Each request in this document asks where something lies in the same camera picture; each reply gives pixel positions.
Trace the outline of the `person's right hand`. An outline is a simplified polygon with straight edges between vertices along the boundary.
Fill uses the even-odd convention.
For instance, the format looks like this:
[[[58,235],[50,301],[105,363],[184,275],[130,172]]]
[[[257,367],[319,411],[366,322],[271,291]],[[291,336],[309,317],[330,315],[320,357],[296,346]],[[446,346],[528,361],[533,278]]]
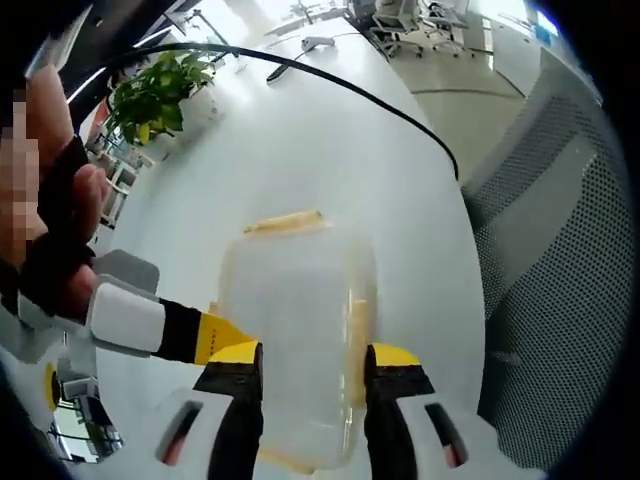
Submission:
[[[87,243],[100,223],[108,193],[105,172],[89,162],[77,136],[45,168],[39,185],[38,214],[47,227],[46,311],[80,324],[96,279],[95,254]]]

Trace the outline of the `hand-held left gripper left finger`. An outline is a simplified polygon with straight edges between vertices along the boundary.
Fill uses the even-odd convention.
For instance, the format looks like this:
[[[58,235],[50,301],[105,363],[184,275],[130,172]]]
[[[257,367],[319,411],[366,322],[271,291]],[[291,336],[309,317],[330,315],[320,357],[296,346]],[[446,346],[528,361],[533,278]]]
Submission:
[[[262,344],[213,355],[163,433],[159,479],[251,479],[263,433]]]

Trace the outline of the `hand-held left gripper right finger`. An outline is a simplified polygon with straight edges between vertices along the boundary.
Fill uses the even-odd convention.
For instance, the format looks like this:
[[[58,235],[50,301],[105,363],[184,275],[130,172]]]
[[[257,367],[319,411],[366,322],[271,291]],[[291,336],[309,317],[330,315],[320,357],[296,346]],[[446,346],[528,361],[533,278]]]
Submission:
[[[479,419],[435,394],[420,360],[373,343],[364,360],[364,434],[373,479],[499,479],[501,456]]]

